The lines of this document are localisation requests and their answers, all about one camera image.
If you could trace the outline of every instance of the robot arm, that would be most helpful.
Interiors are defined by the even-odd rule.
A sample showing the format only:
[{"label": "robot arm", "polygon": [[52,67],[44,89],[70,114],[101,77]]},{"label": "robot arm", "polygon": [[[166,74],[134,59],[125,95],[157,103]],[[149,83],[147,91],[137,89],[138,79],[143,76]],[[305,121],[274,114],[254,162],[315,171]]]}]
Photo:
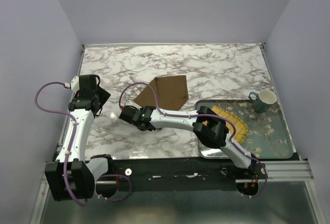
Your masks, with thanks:
[{"label": "robot arm", "polygon": [[[75,121],[70,120],[68,124],[63,147],[55,162],[47,163],[45,168],[45,175],[56,201],[71,199],[68,186],[77,199],[91,198],[95,191],[95,181],[105,173],[116,173],[110,155],[96,155],[85,163],[85,148],[91,125],[110,94],[100,87],[100,78],[97,75],[77,76],[70,84],[65,84],[65,87],[71,88],[75,93],[75,97],[69,103],[69,111]],[[142,131],[171,127],[194,132],[203,145],[221,149],[238,170],[241,170],[240,174],[246,171],[254,174],[255,162],[249,158],[254,155],[242,148],[235,140],[229,139],[230,133],[225,121],[212,116],[191,117],[196,114],[216,115],[211,109],[202,106],[199,110],[187,112],[164,109],[161,111],[172,116],[163,115],[150,106],[141,109],[124,106],[119,118]],[[64,171],[64,160],[75,123],[76,133],[68,156],[67,171]],[[69,184],[64,183],[65,173]]]},{"label": "robot arm", "polygon": [[254,166],[255,162],[246,156],[251,157],[253,155],[234,139],[230,141],[231,134],[224,121],[210,117],[189,118],[197,114],[216,115],[211,109],[202,106],[198,111],[172,111],[165,109],[161,109],[161,111],[170,116],[165,116],[156,108],[150,106],[142,109],[124,106],[119,118],[133,124],[142,131],[171,127],[194,132],[203,145],[221,149],[234,162],[236,167],[251,169]]}]

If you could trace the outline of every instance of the tray rim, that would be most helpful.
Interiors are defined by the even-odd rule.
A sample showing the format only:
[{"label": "tray rim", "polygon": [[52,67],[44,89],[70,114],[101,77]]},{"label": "tray rim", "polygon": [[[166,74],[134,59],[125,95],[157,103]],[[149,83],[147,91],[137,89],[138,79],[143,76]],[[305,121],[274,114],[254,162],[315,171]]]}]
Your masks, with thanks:
[{"label": "tray rim", "polygon": [[[221,103],[221,102],[230,102],[230,101],[236,101],[236,102],[251,102],[251,100],[250,99],[200,99],[200,100],[198,100],[196,103],[195,103],[195,109],[197,109],[197,106],[201,103],[201,102],[218,102],[218,103]],[[291,134],[290,134],[290,131],[289,131],[289,127],[288,127],[288,124],[287,124],[287,121],[286,121],[286,118],[285,118],[285,115],[284,115],[284,113],[283,113],[283,111],[282,111],[282,107],[281,107],[281,105],[280,105],[280,103],[279,103],[279,101],[276,101],[274,104],[276,104],[278,107],[279,107],[279,113],[281,113],[282,114],[282,116],[283,116],[283,121],[284,121],[284,124],[285,124],[285,127],[286,127],[286,130],[287,130],[287,132],[288,132],[288,135],[289,135],[289,143],[290,143],[290,145],[291,145],[291,148],[292,148],[292,154],[294,154],[295,152],[296,152],[296,149],[295,149],[295,146],[294,146],[294,143],[293,143],[293,139],[292,139],[292,137],[291,137]],[[204,154],[202,154],[202,152],[201,152],[201,147],[200,147],[200,141],[199,141],[199,139],[197,139],[197,149],[198,149],[198,152],[199,152],[199,155],[201,156],[201,157],[203,157],[203,158],[206,158],[206,159],[216,159],[216,158],[218,158],[218,159],[222,159],[222,158],[228,158],[228,156],[222,156],[222,157],[217,157],[217,156],[205,156]]]}]

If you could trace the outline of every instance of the yellow fan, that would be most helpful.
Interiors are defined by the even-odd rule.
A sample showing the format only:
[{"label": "yellow fan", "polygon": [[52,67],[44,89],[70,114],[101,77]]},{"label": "yellow fan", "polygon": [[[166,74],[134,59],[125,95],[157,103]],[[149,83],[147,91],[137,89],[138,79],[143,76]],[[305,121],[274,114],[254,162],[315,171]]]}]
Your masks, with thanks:
[{"label": "yellow fan", "polygon": [[[224,110],[223,108],[220,108],[218,106],[213,106],[212,107],[212,111],[214,113],[216,113],[218,116],[220,117],[224,117],[229,119],[230,121],[233,122],[233,124],[236,127],[236,135],[234,136],[234,139],[238,142],[238,143],[243,143],[247,133],[248,133],[248,126],[246,125],[245,122],[243,122],[242,119],[240,119],[239,117],[237,117],[236,115],[234,115],[233,113],[230,113],[226,110]],[[229,124],[226,123],[227,128],[229,129],[229,131],[231,133],[233,133],[234,129],[233,127]]]}]

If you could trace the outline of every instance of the mug handle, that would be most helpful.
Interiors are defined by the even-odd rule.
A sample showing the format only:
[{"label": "mug handle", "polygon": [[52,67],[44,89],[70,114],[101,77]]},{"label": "mug handle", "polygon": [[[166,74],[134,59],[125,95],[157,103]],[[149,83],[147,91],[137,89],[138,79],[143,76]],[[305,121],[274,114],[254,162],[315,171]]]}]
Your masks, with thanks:
[{"label": "mug handle", "polygon": [[252,102],[253,102],[253,101],[256,101],[257,99],[253,99],[253,98],[251,97],[251,95],[254,95],[254,96],[258,97],[258,94],[255,93],[255,92],[253,92],[253,91],[251,91],[250,94],[249,94],[249,99],[250,99]]}]

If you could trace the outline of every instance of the cable clip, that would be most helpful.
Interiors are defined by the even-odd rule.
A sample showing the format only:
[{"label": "cable clip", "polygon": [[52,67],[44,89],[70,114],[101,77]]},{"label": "cable clip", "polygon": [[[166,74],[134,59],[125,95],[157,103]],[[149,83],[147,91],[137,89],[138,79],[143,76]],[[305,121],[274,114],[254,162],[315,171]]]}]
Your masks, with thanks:
[{"label": "cable clip", "polygon": [[66,88],[66,89],[70,89],[70,88],[71,88],[70,83],[65,82],[65,83],[64,83],[64,88]]}]

